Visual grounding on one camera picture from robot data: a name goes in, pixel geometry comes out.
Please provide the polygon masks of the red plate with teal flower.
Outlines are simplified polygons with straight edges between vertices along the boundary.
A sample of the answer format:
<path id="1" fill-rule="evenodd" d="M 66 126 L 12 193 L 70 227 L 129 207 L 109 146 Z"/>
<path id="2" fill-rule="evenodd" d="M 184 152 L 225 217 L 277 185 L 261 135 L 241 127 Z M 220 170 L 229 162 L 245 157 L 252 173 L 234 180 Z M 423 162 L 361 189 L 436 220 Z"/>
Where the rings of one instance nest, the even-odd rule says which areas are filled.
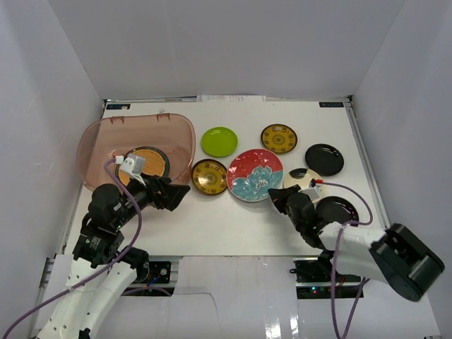
<path id="1" fill-rule="evenodd" d="M 269 189 L 279 189 L 284 176 L 283 164 L 273 152 L 255 148 L 236 156 L 227 168 L 227 187 L 241 201 L 266 200 Z"/>

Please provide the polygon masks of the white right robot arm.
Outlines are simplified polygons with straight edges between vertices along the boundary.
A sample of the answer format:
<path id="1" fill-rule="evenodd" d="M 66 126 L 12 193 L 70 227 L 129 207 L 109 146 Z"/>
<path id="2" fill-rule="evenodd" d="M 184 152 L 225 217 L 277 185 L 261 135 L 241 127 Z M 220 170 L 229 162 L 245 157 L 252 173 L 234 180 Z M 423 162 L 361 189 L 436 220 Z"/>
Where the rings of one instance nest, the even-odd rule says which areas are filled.
<path id="1" fill-rule="evenodd" d="M 322 251 L 319 274 L 324 280 L 333 282 L 342 275 L 378 280 L 417 302 L 444 272 L 444 262 L 402 224 L 383 230 L 371 228 L 368 222 L 326 222 L 299 186 L 268 193 L 301 238 Z"/>

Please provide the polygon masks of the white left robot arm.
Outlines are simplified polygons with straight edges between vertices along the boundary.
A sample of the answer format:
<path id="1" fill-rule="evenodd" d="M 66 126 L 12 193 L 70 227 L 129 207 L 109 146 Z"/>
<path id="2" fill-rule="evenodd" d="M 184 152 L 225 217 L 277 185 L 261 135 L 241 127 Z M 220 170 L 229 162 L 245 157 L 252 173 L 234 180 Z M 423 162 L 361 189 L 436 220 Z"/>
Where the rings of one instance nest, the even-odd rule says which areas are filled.
<path id="1" fill-rule="evenodd" d="M 52 298 L 56 306 L 38 338 L 94 338 L 128 286 L 149 275 L 149 253 L 124 246 L 121 229 L 147 207 L 173 211 L 190 188 L 166 177 L 143 176 L 128 185 L 103 184 L 91 195 L 88 212 L 72 252 L 66 288 Z"/>

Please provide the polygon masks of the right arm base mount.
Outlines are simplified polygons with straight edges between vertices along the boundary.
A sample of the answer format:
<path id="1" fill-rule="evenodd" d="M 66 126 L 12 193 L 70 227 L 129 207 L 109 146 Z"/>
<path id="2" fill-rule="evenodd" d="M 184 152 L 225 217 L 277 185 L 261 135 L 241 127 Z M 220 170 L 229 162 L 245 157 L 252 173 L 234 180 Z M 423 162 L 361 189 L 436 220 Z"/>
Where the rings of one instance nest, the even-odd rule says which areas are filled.
<path id="1" fill-rule="evenodd" d="M 290 273 L 295 277 L 298 300 L 331 298 L 331 272 L 324 268 L 317 257 L 295 258 Z M 362 278 L 356 275 L 337 274 L 335 281 L 336 299 L 363 298 L 359 292 Z"/>

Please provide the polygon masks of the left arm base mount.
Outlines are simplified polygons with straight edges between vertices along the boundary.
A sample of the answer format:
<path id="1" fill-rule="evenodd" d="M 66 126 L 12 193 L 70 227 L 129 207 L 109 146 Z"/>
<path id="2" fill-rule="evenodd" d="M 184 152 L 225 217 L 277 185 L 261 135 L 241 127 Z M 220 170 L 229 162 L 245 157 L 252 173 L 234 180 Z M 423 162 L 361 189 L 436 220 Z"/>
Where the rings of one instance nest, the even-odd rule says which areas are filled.
<path id="1" fill-rule="evenodd" d="M 122 297 L 171 297 L 179 274 L 176 258 L 151 258 L 138 277 L 122 292 Z"/>

